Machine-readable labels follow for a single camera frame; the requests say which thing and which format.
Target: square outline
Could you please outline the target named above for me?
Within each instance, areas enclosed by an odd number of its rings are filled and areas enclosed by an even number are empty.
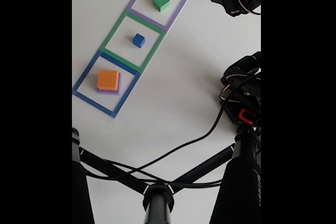
[[[131,84],[126,89],[125,94],[121,97],[121,99],[120,99],[119,103],[117,104],[117,106],[116,106],[116,108],[115,108],[114,111],[108,110],[104,106],[96,103],[94,100],[88,98],[87,96],[85,96],[85,95],[83,95],[83,94],[81,94],[81,93],[79,93],[77,91],[77,89],[82,84],[82,82],[84,81],[85,77],[88,75],[88,73],[90,72],[92,66],[95,64],[95,62],[97,61],[97,59],[99,57],[102,57],[105,60],[108,60],[109,62],[117,65],[118,67],[123,68],[127,72],[129,72],[129,73],[131,73],[131,74],[134,75],[134,78],[133,78]],[[129,66],[123,64],[122,62],[117,61],[116,59],[110,57],[109,55],[105,54],[104,52],[98,50],[96,52],[96,54],[94,55],[93,59],[90,61],[90,63],[88,64],[88,66],[84,70],[84,72],[82,73],[82,75],[80,76],[80,78],[78,79],[78,81],[76,82],[75,86],[72,89],[72,93],[75,96],[77,96],[80,99],[82,99],[83,101],[86,101],[87,103],[91,104],[92,106],[96,107],[97,109],[101,110],[102,112],[104,112],[107,115],[110,115],[111,117],[114,118],[118,114],[118,112],[121,109],[121,107],[123,106],[123,104],[125,103],[127,97],[129,96],[129,94],[131,93],[131,91],[134,88],[135,84],[137,83],[138,79],[140,78],[140,75],[141,74],[139,72],[135,71],[134,69],[130,68]]]
[[[142,15],[141,13],[135,11],[132,9],[133,4],[135,3],[136,0],[131,0],[129,2],[129,4],[126,7],[126,10],[129,11],[130,13],[136,14],[137,16],[141,17],[142,19],[146,20],[147,22],[150,22],[154,25],[156,25],[158,28],[164,30],[164,31],[168,31],[171,26],[173,25],[174,21],[176,20],[178,14],[180,13],[180,11],[182,10],[182,7],[184,6],[185,2],[187,0],[181,0],[181,2],[179,3],[179,5],[176,8],[176,11],[173,13],[172,17],[170,18],[170,20],[168,21],[168,24],[166,26],[152,20],[151,18],[148,18],[147,16]]]
[[[135,21],[139,22],[140,24],[142,24],[142,25],[152,29],[153,31],[157,32],[158,34],[160,34],[159,38],[154,43],[153,47],[149,51],[148,55],[146,56],[144,62],[142,63],[142,65],[140,67],[138,67],[138,66],[134,65],[133,63],[129,62],[128,60],[120,57],[119,55],[115,54],[114,52],[111,52],[110,50],[106,49],[107,43],[111,40],[113,35],[116,33],[116,31],[118,30],[119,26],[121,25],[121,23],[122,23],[122,21],[124,20],[125,17],[130,17],[130,18],[134,19]],[[143,20],[142,18],[138,17],[137,15],[125,10],[120,15],[117,22],[113,26],[112,30],[109,32],[109,34],[107,35],[107,37],[105,38],[105,40],[101,44],[99,50],[104,52],[105,54],[109,55],[110,57],[120,61],[121,63],[127,65],[128,67],[134,69],[135,71],[137,71],[139,73],[143,73],[145,68],[147,67],[148,63],[151,61],[152,57],[154,56],[154,54],[155,54],[156,50],[158,49],[159,45],[161,44],[161,42],[162,42],[164,36],[166,35],[166,33],[167,33],[166,31],[156,27],[154,24],[152,24],[152,23],[150,23],[146,20]]]

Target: blue square frame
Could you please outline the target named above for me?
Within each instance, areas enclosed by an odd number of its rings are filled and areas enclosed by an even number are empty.
[[[131,84],[129,85],[129,87],[126,89],[125,94],[122,96],[122,98],[120,99],[119,103],[117,104],[116,108],[114,111],[108,110],[107,108],[105,108],[104,106],[96,103],[95,101],[93,101],[92,99],[86,97],[85,95],[79,93],[77,91],[77,89],[79,88],[79,86],[82,84],[82,82],[84,81],[86,75],[90,72],[93,64],[95,64],[96,60],[102,57],[105,60],[108,60],[109,62],[117,65],[118,67],[123,68],[124,70],[126,70],[127,72],[131,73],[134,75],[134,79],[132,80]],[[135,84],[137,83],[138,79],[140,78],[140,73],[135,71],[134,69],[130,68],[129,66],[125,65],[124,63],[110,57],[109,55],[105,54],[104,52],[98,50],[96,52],[96,54],[94,55],[93,59],[90,61],[90,63],[88,64],[88,66],[86,67],[86,69],[84,70],[84,72],[82,73],[82,75],[80,76],[80,78],[78,79],[78,81],[76,82],[75,86],[72,89],[72,93],[79,97],[80,99],[82,99],[83,101],[86,101],[87,103],[91,104],[92,106],[96,107],[97,109],[101,110],[102,112],[106,113],[107,115],[110,115],[111,117],[115,117],[119,110],[121,109],[121,107],[123,106],[123,104],[125,103],[127,97],[129,96],[129,94],[131,93],[132,89],[134,88]]]

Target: cube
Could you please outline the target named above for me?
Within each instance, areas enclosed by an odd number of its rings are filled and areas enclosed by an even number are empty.
[[[136,34],[136,36],[133,38],[133,44],[140,48],[142,48],[143,44],[145,44],[145,41],[146,39],[140,34]]]
[[[170,0],[153,0],[153,4],[159,11],[163,11],[170,6]]]
[[[99,70],[97,88],[99,90],[118,91],[119,72],[113,70]]]
[[[102,90],[97,88],[98,93],[101,94],[120,94],[121,73],[119,73],[118,89],[117,90]]]

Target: purple block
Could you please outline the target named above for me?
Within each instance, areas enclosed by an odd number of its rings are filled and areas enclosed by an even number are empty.
[[[102,90],[97,88],[97,91],[100,94],[120,94],[120,84],[121,84],[121,73],[119,73],[118,90]]]

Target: black cable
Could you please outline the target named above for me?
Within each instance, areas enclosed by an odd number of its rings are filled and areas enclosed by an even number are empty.
[[[121,163],[118,163],[118,162],[114,162],[114,161],[111,161],[111,160],[107,160],[107,159],[104,159],[105,161],[113,164],[113,165],[119,165],[119,166],[122,166],[122,167],[125,167],[127,169],[135,169],[134,167],[132,166],[129,166],[129,165],[124,165],[124,164],[121,164]],[[98,179],[104,179],[106,180],[106,178],[108,177],[103,177],[103,176],[99,176],[99,175],[96,175],[90,171],[88,171],[87,169],[85,169],[86,172],[87,172],[87,175],[89,177],[93,177],[93,178],[98,178]],[[147,175],[149,177],[152,177],[152,178],[155,178],[155,180],[153,179],[139,179],[143,182],[151,182],[151,183],[164,183],[164,184],[170,184],[172,186],[175,186],[175,187],[185,187],[185,188],[203,188],[203,187],[206,187],[209,186],[209,185],[214,185],[214,184],[217,184],[217,183],[221,183],[222,180],[217,180],[217,181],[214,181],[214,182],[207,182],[207,183],[180,183],[180,182],[170,182],[170,181],[167,181],[167,180],[164,180],[164,179],[161,179],[161,178],[158,178],[150,173],[147,173],[147,172],[144,172],[144,171],[139,171],[139,173],[142,173],[144,175]]]
[[[197,138],[197,139],[195,139],[195,140],[192,140],[192,141],[190,141],[190,142],[187,142],[187,143],[185,143],[185,144],[182,144],[182,145],[176,147],[175,149],[173,149],[173,150],[167,152],[166,154],[162,155],[161,157],[159,157],[159,158],[157,158],[157,159],[155,159],[155,160],[149,162],[148,164],[145,164],[145,165],[143,165],[143,166],[141,166],[141,167],[139,167],[139,168],[133,169],[133,170],[127,172],[127,173],[124,173],[124,174],[121,174],[121,175],[118,175],[118,176],[114,176],[114,177],[103,177],[103,176],[95,175],[95,174],[93,174],[93,173],[91,173],[91,172],[89,172],[89,171],[88,171],[88,172],[91,174],[91,177],[100,178],[100,179],[104,179],[104,180],[118,180],[118,179],[120,179],[120,178],[124,178],[124,177],[126,177],[126,176],[128,176],[128,175],[130,175],[130,174],[132,174],[132,173],[141,171],[142,169],[144,169],[144,168],[146,168],[146,167],[148,167],[148,166],[150,166],[150,165],[152,165],[152,164],[154,164],[154,163],[160,161],[161,159],[167,157],[168,155],[170,155],[170,154],[176,152],[177,150],[179,150],[179,149],[181,149],[181,148],[183,148],[183,147],[186,147],[187,145],[190,145],[190,144],[196,143],[196,142],[198,142],[198,141],[200,141],[200,140],[203,140],[204,138],[208,137],[208,136],[213,132],[213,130],[215,129],[215,127],[217,126],[217,124],[218,124],[218,122],[219,122],[219,119],[221,118],[221,116],[222,116],[222,114],[223,114],[224,107],[225,107],[226,103],[228,102],[229,98],[233,95],[233,93],[234,93],[236,90],[238,90],[241,86],[243,86],[246,82],[248,82],[248,81],[251,80],[252,78],[259,77],[260,75],[261,75],[261,72],[255,74],[255,75],[252,75],[252,76],[246,78],[246,79],[245,79],[243,82],[241,82],[238,86],[236,86],[235,88],[232,89],[231,93],[230,93],[230,94],[227,96],[227,98],[225,99],[225,101],[224,101],[224,103],[223,103],[223,105],[222,105],[222,107],[221,107],[221,109],[220,109],[220,111],[219,111],[219,114],[218,114],[218,116],[217,116],[217,118],[216,118],[216,121],[215,121],[214,125],[211,127],[211,129],[210,129],[204,136],[201,136],[200,138]]]

